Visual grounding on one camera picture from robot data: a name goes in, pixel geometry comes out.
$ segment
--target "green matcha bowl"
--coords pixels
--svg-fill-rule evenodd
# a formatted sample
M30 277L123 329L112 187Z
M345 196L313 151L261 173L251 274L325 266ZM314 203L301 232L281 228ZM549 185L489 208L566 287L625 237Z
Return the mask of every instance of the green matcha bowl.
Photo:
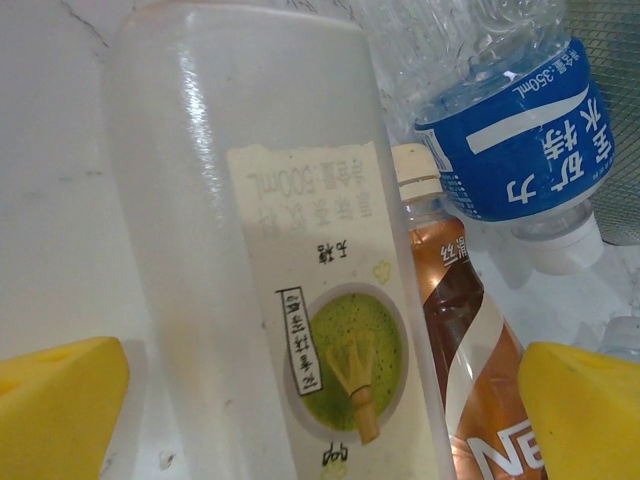
M312 301L308 315L323 388L300 397L285 358L285 387L297 420L322 440L356 442L350 391L367 385L383 432L407 378L407 332L397 307L377 287L346 284Z

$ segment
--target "clear water bottle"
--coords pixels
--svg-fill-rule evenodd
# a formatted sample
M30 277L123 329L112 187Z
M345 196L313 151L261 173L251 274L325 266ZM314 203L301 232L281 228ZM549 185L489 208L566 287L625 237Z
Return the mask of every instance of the clear water bottle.
M588 198L614 156L587 54L562 29L564 9L562 0L468 2L472 54L449 52L457 79L427 95L415 124L457 208L508 225L534 266L555 275L602 254Z
M364 28L392 141L431 148L460 211L506 224L542 272L598 260L588 198L614 142L565 0L293 3Z

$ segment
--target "white bottle cap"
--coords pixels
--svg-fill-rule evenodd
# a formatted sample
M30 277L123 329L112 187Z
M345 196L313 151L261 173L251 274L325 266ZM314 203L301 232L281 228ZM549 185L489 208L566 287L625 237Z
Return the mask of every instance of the white bottle cap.
M393 147L391 152L403 202L442 193L440 172L427 147L419 143L407 143Z
M535 269L548 275L579 272L596 263L604 251L593 212L582 225L564 235L544 240L515 238Z

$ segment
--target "matcha latte illustration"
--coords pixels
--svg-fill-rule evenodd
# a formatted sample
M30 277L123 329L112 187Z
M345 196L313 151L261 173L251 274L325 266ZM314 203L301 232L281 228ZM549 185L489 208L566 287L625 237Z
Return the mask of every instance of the matcha latte illustration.
M320 391L301 397L313 419L333 432L379 435L405 376L399 318L368 293L347 293L321 305L310 321L322 372Z

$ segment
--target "bottle neck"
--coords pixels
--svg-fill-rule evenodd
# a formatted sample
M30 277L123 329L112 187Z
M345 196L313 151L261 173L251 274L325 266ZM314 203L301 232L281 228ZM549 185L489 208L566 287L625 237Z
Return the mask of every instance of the bottle neck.
M425 197L405 202L404 211L409 230L416 230L433 223L452 218L444 209L442 193L433 193Z

